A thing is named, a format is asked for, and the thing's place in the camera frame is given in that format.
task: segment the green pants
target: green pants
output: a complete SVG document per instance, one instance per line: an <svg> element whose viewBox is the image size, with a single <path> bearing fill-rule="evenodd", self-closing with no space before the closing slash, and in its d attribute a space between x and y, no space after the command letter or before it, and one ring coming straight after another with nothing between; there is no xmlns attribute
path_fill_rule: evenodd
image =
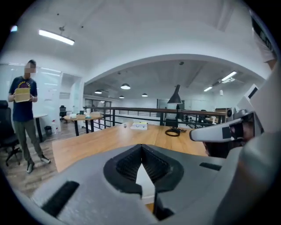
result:
<svg viewBox="0 0 281 225"><path fill-rule="evenodd" d="M23 152L23 157L26 161L32 162L29 149L26 144L26 135L25 131L27 132L28 136L31 139L32 144L34 145L35 151L39 158L42 157L43 152L42 149L40 148L39 141L36 137L36 131L35 131L35 125L34 125L34 120L29 120L26 122L18 122L14 121L14 129L16 132L16 135L18 137L19 143L22 147L22 152Z"/></svg>

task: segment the navy blue t-shirt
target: navy blue t-shirt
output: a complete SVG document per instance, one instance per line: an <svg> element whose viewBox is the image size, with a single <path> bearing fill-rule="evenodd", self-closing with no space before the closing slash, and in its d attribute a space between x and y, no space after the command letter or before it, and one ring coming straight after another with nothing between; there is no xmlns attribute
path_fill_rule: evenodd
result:
<svg viewBox="0 0 281 225"><path fill-rule="evenodd" d="M22 76L16 77L10 87L10 94L14 94L16 88L30 88L30 94L37 97L36 82L32 79L24 79ZM32 102L15 102L13 109L13 120L26 122L33 119Z"/></svg>

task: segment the man holding box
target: man holding box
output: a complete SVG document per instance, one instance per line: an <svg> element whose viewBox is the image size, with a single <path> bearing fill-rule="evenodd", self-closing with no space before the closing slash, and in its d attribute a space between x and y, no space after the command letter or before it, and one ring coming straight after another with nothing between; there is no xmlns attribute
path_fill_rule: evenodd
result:
<svg viewBox="0 0 281 225"><path fill-rule="evenodd" d="M36 137L36 130L33 120L32 112L32 102L37 102L37 86L36 82L30 77L31 75L36 74L36 62L30 60L25 66L25 74L23 76L16 77L13 80L13 83L9 91L9 102L14 102L13 109L13 121L16 135L18 137L19 143L22 147L24 159L27 161L27 173L31 173L33 170L34 162L30 156L29 149L26 144L26 135L31 139L31 142L34 145L34 149L38 154L41 161L45 163L50 163L50 160L47 159L42 152L39 141ZM30 99L25 102L15 102L15 89L17 88L29 88L30 89Z"/></svg>

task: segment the wooden handrail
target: wooden handrail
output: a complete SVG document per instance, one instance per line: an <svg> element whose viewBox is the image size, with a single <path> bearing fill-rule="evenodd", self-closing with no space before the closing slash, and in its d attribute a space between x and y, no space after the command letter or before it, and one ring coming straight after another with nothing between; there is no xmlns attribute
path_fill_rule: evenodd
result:
<svg viewBox="0 0 281 225"><path fill-rule="evenodd" d="M127 111L139 111L139 112L155 112L155 113L177 113L176 109L151 109L151 108L126 108L126 107L83 107L84 109L115 109L115 110L127 110ZM207 112L207 111L195 111L195 110L178 110L179 113L188 115L203 115L203 116L226 116L225 112Z"/></svg>

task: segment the white table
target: white table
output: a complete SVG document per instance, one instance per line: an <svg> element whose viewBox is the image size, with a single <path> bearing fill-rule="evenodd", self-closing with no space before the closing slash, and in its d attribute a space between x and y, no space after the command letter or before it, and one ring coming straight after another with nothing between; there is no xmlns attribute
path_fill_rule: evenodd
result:
<svg viewBox="0 0 281 225"><path fill-rule="evenodd" d="M46 113L38 113L38 114L34 114L33 118L36 121L36 126L37 126L37 132L38 132L38 136L39 136L39 140L40 142L43 142L43 136L42 136L42 132L41 132L41 127L40 127L40 121L39 118L43 117L43 116L47 116L48 114Z"/></svg>

